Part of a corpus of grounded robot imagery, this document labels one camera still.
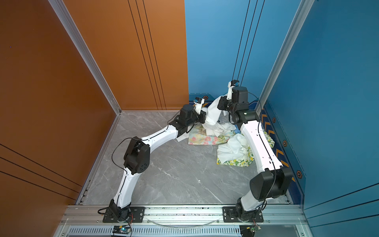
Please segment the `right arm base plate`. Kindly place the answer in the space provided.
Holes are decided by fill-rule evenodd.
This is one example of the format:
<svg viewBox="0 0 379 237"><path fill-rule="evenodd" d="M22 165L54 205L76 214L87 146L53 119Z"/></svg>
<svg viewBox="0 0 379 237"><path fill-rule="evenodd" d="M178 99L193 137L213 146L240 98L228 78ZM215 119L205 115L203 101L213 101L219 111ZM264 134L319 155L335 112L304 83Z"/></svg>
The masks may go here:
<svg viewBox="0 0 379 237"><path fill-rule="evenodd" d="M249 222L263 223L264 218L260 208L253 211L245 211L239 206L222 207L223 220L225 223Z"/></svg>

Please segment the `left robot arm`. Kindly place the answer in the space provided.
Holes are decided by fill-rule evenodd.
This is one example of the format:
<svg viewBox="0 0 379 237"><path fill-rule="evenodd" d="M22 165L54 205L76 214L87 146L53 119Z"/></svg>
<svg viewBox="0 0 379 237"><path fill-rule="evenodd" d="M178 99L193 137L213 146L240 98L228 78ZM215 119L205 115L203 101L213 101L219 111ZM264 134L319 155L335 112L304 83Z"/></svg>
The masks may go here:
<svg viewBox="0 0 379 237"><path fill-rule="evenodd" d="M150 155L159 146L168 141L188 134L196 123L205 123L206 112L203 103L186 104L169 120L166 127L149 136L129 138L130 142L124 155L123 176L107 208L107 213L118 222L130 222L131 198L140 175L150 165Z"/></svg>

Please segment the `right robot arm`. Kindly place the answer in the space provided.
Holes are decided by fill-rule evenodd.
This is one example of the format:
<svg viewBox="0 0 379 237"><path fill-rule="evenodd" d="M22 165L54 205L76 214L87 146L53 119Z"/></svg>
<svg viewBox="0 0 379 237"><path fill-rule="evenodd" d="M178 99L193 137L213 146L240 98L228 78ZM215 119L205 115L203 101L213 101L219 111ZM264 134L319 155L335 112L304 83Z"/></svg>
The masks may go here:
<svg viewBox="0 0 379 237"><path fill-rule="evenodd" d="M242 222L262 214L267 200L285 195L293 178L291 168L283 166L266 140L258 113L249 109L248 95L247 88L232 86L217 106L232 116L256 162L258 174L250 180L250 191L235 206L237 218Z"/></svg>

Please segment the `white cloth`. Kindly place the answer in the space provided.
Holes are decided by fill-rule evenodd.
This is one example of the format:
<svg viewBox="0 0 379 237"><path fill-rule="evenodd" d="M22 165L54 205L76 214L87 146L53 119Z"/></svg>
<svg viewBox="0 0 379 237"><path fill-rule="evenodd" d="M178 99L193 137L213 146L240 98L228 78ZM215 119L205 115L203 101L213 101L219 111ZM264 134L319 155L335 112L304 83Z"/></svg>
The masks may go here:
<svg viewBox="0 0 379 237"><path fill-rule="evenodd" d="M219 100L220 96L208 107L204 105L204 100L202 110L206 112L206 120L204 124L201 124L206 129L207 135L219 136L223 132L235 130L235 125L229 122L226 117L228 112L217 109Z"/></svg>

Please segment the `corner aluminium post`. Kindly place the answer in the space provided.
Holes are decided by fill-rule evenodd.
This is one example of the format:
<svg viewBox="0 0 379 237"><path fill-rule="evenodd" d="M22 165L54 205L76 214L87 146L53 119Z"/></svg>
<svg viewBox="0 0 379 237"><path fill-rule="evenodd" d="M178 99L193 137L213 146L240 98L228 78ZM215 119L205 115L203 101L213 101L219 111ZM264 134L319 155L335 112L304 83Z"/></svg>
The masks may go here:
<svg viewBox="0 0 379 237"><path fill-rule="evenodd" d="M50 3L57 17L59 18L64 29L68 33L71 41L75 45L77 51L81 55L89 71L96 80L109 105L111 106L115 114L119 115L122 112L122 109L119 103L117 102L110 86L108 85L103 73L101 72L96 60L94 59L90 49L88 48L83 36L81 35L78 27L76 26L73 18L71 17L65 3L62 0L49 0L48 2Z"/></svg>
<svg viewBox="0 0 379 237"><path fill-rule="evenodd" d="M255 110L258 115L261 114L264 104L266 103L274 84L287 60L289 53L306 21L306 18L314 4L314 0L302 0L300 1L299 7L296 14L291 22L289 30L274 62L274 65L270 71L270 74L266 80L266 83L261 92L259 103Z"/></svg>

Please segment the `pastel floral cloth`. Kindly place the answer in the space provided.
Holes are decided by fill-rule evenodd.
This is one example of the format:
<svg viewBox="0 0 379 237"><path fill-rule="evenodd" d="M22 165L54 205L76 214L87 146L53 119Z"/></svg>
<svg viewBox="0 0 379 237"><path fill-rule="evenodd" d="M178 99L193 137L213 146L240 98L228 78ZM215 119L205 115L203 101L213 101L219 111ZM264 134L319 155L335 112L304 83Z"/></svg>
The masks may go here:
<svg viewBox="0 0 379 237"><path fill-rule="evenodd" d="M206 129L202 124L196 124L189 132L188 144L189 145L220 145L225 144L236 133L234 131L226 131L219 136L207 135Z"/></svg>

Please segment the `circuit board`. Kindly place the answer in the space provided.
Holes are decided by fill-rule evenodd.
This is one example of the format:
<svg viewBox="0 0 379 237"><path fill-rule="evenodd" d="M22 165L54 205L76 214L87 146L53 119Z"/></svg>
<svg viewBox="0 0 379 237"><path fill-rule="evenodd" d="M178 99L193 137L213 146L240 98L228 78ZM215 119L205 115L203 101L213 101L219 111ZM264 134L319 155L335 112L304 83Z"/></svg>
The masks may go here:
<svg viewBox="0 0 379 237"><path fill-rule="evenodd" d="M131 228L129 226L118 225L118 226L113 227L112 236L114 236L114 237L131 237L132 231L131 231Z"/></svg>
<svg viewBox="0 0 379 237"><path fill-rule="evenodd" d="M258 226L253 225L240 225L240 234L242 237L254 237L255 234L260 231L262 228Z"/></svg>

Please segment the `lemon print cloth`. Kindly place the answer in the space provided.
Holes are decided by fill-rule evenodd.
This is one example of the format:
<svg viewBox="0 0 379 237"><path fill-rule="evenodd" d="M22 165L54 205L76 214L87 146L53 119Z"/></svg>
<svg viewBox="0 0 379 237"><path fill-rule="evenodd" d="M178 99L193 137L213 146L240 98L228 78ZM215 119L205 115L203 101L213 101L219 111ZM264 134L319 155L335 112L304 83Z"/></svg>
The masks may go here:
<svg viewBox="0 0 379 237"><path fill-rule="evenodd" d="M219 145L217 164L247 167L256 162L258 172L279 168L278 159L272 152L275 142L263 129L259 132L235 134L227 143Z"/></svg>

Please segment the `right corner aluminium post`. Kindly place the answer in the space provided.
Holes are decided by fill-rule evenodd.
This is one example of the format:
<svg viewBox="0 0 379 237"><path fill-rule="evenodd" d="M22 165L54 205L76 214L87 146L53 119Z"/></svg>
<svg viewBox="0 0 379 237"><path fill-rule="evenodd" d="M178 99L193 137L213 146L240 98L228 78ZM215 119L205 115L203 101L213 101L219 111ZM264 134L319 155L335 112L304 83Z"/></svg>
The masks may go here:
<svg viewBox="0 0 379 237"><path fill-rule="evenodd" d="M255 110L258 115L261 114L264 104L266 103L274 84L287 60L289 53L306 21L306 18L314 4L314 0L302 0L300 1L299 7L296 14L291 22L289 30L274 62L274 65L270 71L270 74L266 80L266 83L261 92L259 103Z"/></svg>

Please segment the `light blue cloth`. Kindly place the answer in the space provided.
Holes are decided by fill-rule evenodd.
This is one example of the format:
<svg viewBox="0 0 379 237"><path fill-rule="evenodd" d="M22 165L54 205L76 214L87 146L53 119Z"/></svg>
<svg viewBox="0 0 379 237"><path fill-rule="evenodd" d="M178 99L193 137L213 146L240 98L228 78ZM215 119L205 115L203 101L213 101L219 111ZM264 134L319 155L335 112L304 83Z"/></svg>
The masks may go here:
<svg viewBox="0 0 379 237"><path fill-rule="evenodd" d="M234 132L235 132L236 134L240 134L240 133L241 133L241 131L240 131L240 129L239 129L238 127L235 128Z"/></svg>

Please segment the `aluminium front rail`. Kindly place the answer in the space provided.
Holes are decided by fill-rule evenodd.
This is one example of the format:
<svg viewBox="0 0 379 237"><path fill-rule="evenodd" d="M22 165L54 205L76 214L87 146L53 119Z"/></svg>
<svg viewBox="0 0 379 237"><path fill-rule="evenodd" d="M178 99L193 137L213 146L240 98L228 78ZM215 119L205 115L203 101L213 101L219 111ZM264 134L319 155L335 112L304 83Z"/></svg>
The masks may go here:
<svg viewBox="0 0 379 237"><path fill-rule="evenodd" d="M98 210L105 205L69 205L59 225L104 225ZM234 204L189 204L189 205L144 205L142 224L153 225L203 225L206 223L225 224L225 208ZM299 205L268 204L262 211L264 225L307 224Z"/></svg>

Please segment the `right circuit board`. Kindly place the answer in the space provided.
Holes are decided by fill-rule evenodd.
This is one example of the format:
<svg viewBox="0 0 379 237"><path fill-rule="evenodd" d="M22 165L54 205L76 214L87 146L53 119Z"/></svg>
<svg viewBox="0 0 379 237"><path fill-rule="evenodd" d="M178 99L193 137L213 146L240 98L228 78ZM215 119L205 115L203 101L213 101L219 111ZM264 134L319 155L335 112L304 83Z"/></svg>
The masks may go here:
<svg viewBox="0 0 379 237"><path fill-rule="evenodd" d="M242 237L254 237L255 234L260 231L262 228L258 226L253 225L240 225L240 234Z"/></svg>

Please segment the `left circuit board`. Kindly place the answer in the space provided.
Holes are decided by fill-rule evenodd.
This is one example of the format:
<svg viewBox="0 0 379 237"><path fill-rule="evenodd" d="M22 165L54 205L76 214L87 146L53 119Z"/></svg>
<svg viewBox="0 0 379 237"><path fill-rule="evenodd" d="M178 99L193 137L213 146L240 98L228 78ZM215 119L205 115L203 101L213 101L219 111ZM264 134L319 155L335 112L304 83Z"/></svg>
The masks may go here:
<svg viewBox="0 0 379 237"><path fill-rule="evenodd" d="M131 237L132 231L131 231L131 228L129 226L118 225L118 226L113 227L112 236L114 236L114 237Z"/></svg>

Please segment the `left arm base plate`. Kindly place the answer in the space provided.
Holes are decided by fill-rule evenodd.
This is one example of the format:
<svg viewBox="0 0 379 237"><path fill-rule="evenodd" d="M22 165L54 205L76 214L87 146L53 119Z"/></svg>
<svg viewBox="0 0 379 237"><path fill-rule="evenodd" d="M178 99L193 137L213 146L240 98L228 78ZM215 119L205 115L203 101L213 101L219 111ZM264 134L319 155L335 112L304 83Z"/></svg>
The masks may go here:
<svg viewBox="0 0 379 237"><path fill-rule="evenodd" d="M115 211L111 207L107 207L103 216L103 223L142 223L145 214L143 206L127 206L120 211Z"/></svg>

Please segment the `left corner aluminium post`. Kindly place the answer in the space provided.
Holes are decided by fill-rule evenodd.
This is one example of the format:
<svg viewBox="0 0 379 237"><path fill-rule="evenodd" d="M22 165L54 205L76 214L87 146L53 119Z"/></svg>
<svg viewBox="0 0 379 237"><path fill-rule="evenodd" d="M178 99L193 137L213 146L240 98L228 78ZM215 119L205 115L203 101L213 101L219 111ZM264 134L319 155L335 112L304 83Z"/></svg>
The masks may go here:
<svg viewBox="0 0 379 237"><path fill-rule="evenodd" d="M62 0L49 0L48 2L50 3L57 17L59 18L64 29L68 33L71 41L75 45L77 51L81 55L89 71L96 80L109 105L111 106L115 114L119 115L122 112L122 109L119 103L117 102L110 86L108 85L103 73L101 72L96 60L94 59L90 49L88 48L83 36L81 35L78 27L76 26L73 18L71 17L65 3Z"/></svg>

